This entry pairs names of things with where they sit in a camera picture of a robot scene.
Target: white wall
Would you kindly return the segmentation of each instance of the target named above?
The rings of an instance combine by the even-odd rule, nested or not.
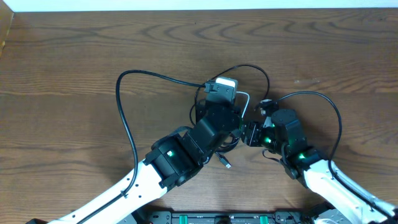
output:
[[[398,7],[398,0],[4,0],[14,12]]]

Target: cable connector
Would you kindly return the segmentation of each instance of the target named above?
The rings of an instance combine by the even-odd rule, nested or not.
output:
[[[121,194],[124,198],[127,198],[127,196],[128,196],[126,190],[121,190],[121,191],[120,191],[120,194]]]
[[[228,169],[231,168],[231,164],[229,163],[229,161],[227,160],[227,158],[225,158],[224,155],[221,155],[219,153],[216,152],[217,157],[220,159],[220,162],[227,167]]]
[[[215,85],[215,81],[214,80],[208,80],[207,82],[205,82],[205,93],[209,93],[210,91],[212,91],[214,89],[214,85]]]

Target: wire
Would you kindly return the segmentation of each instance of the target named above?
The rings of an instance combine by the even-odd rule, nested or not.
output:
[[[134,139],[132,138],[132,134],[130,132],[130,128],[129,128],[129,125],[127,123],[126,117],[124,115],[123,108],[122,108],[122,103],[121,103],[121,100],[120,100],[120,83],[122,81],[122,78],[125,75],[131,74],[131,73],[140,73],[140,74],[145,74],[145,75],[152,75],[152,76],[155,76],[155,77],[163,78],[163,79],[171,81],[171,82],[175,82],[175,83],[183,84],[183,85],[188,85],[188,86],[204,87],[204,85],[201,85],[201,84],[185,82],[185,81],[181,81],[181,80],[177,80],[177,79],[174,79],[174,78],[167,77],[165,75],[160,75],[158,73],[144,71],[144,70],[128,70],[128,71],[125,71],[122,74],[120,74],[120,76],[119,76],[119,78],[118,78],[118,80],[116,82],[116,104],[118,105],[119,114],[120,114],[120,117],[122,119],[124,129],[126,130],[127,136],[128,136],[128,138],[130,140],[132,154],[134,156],[134,171],[133,171],[132,179],[131,179],[130,184],[128,185],[128,187],[125,190],[123,190],[118,196],[116,196],[115,198],[113,198],[108,203],[104,204],[103,206],[101,206],[100,208],[98,208],[97,210],[92,212],[91,214],[87,215],[85,218],[80,220],[77,224],[82,224],[82,223],[86,222],[87,220],[89,220],[90,218],[92,218],[93,216],[95,216],[96,214],[98,214],[99,212],[101,212],[102,210],[104,210],[105,208],[110,206],[111,204],[113,204],[115,201],[119,200],[122,197],[127,197],[127,193],[129,192],[129,190],[134,185],[134,182],[136,181],[137,171],[138,171],[137,148],[136,148],[136,144],[134,143]]]
[[[277,158],[267,157],[266,156],[266,151],[269,151],[269,150],[268,149],[263,149],[262,150],[262,156],[264,156],[266,159],[270,159],[270,160],[275,161],[275,162],[280,164],[280,160],[278,160]]]
[[[206,99],[201,99],[198,101],[198,103],[196,103],[195,105],[191,106],[191,109],[189,110],[189,120],[191,121],[192,126],[195,126],[196,124],[193,122],[192,120],[192,110],[194,109],[194,107],[196,107],[197,104],[199,104],[202,101],[205,101]]]
[[[284,100],[288,97],[294,96],[294,95],[300,95],[300,94],[310,94],[310,95],[317,95],[320,97],[323,97],[324,99],[326,99],[331,106],[333,107],[333,109],[335,109],[336,114],[337,114],[337,118],[338,118],[338,135],[337,135],[337,140],[335,142],[335,145],[333,146],[330,156],[329,156],[329,160],[328,160],[328,167],[330,170],[330,173],[332,174],[332,177],[334,177],[342,186],[344,186],[346,189],[348,189],[351,193],[353,193],[355,196],[357,196],[358,198],[360,198],[361,200],[363,200],[364,202],[366,202],[370,207],[374,208],[376,211],[378,211],[379,213],[383,214],[384,216],[387,217],[387,220],[392,220],[391,215],[389,215],[387,212],[385,212],[383,209],[381,209],[380,207],[378,207],[374,202],[369,201],[367,198],[363,197],[361,194],[359,194],[357,191],[355,191],[355,189],[352,189],[348,184],[346,184],[342,179],[340,179],[340,177],[338,176],[338,174],[332,169],[331,167],[331,160],[333,159],[336,150],[337,150],[337,146],[340,142],[341,139],[341,133],[343,132],[343,124],[341,122],[341,116],[340,116],[340,112],[337,109],[337,106],[334,104],[334,102],[332,102],[331,99],[329,99],[329,97],[315,92],[315,91],[297,91],[294,93],[290,93],[288,95],[283,96],[282,98],[276,100],[276,103],[280,102],[281,100]]]
[[[234,137],[234,136],[231,136],[231,137],[232,137],[231,143],[227,143],[227,144],[223,143],[223,145],[220,146],[220,147],[216,150],[216,152],[227,153],[227,152],[232,151],[232,150],[238,145],[238,143],[239,143],[239,138],[236,138],[236,137]]]
[[[245,94],[248,97],[248,100],[246,101],[246,105],[244,106],[243,113],[242,113],[242,119],[243,119],[246,109],[248,108],[248,105],[249,105],[250,95],[249,95],[249,93],[245,93],[242,91],[237,91],[236,93]]]

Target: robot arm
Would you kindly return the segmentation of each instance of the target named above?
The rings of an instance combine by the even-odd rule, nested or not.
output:
[[[390,216],[394,216],[395,206],[383,200],[376,198],[367,192],[353,180],[348,178],[340,171],[335,163],[331,162],[332,168],[338,173],[352,189],[374,202]],[[308,170],[303,172],[303,178],[307,187],[313,192],[321,195],[339,210],[351,223],[381,223],[387,220],[387,217],[380,212],[372,209],[366,202],[355,196],[346,187],[342,186],[330,174],[328,161],[320,160],[310,165]]]
[[[208,95],[199,122],[194,128],[178,128],[155,142],[151,152],[138,164],[135,184],[124,197],[121,192],[129,185],[134,170],[85,206],[50,223],[117,223],[191,179],[231,134],[239,136],[241,118],[239,110],[234,107],[237,84],[229,78],[206,82]],[[40,222],[32,220],[29,224]]]
[[[387,220],[386,214],[390,217],[396,215],[394,205],[364,190],[324,153],[307,144],[294,110],[279,109],[277,103],[268,100],[261,102],[260,107],[262,114],[266,115],[265,121],[244,124],[241,138],[248,146],[266,147],[270,152],[281,155],[280,163],[290,178],[321,195],[351,223],[381,223]],[[369,202],[382,213],[369,206]]]

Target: wooden table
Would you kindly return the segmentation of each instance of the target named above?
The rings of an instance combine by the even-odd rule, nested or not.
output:
[[[80,208],[133,167],[116,107],[129,69],[202,83],[240,63],[263,67],[270,97],[324,93],[338,105],[335,161],[364,188],[398,204],[398,9],[17,13],[0,58],[0,223],[52,220]],[[262,74],[227,76],[262,98]],[[140,160],[189,125],[195,89],[145,75],[123,80]],[[338,123],[316,96],[286,100],[311,142],[333,145]],[[290,180],[261,148],[239,144],[154,205],[174,210],[308,208],[322,199]]]

